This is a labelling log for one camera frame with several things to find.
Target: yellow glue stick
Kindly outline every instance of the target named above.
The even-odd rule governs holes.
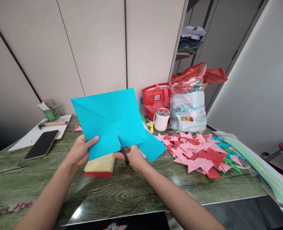
[[[149,129],[150,129],[150,132],[152,133],[152,135],[154,135],[153,123],[150,123],[150,124],[149,124]]]

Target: wooden hammer handle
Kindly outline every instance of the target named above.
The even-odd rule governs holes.
[[[67,121],[58,121],[58,122],[47,122],[44,126],[54,126],[54,125],[67,125]]]

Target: person's left hand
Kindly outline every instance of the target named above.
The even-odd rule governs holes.
[[[88,148],[97,143],[99,139],[99,136],[95,136],[86,142],[85,135],[80,135],[64,159],[64,163],[69,166],[80,167],[88,160]]]

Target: yellow paper stack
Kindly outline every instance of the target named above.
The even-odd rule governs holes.
[[[88,161],[84,168],[84,176],[111,177],[116,159],[113,154],[108,154],[92,161]]]

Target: mug handle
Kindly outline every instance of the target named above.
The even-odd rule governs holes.
[[[153,116],[153,122],[155,123],[155,120],[156,120],[156,113],[154,114]]]

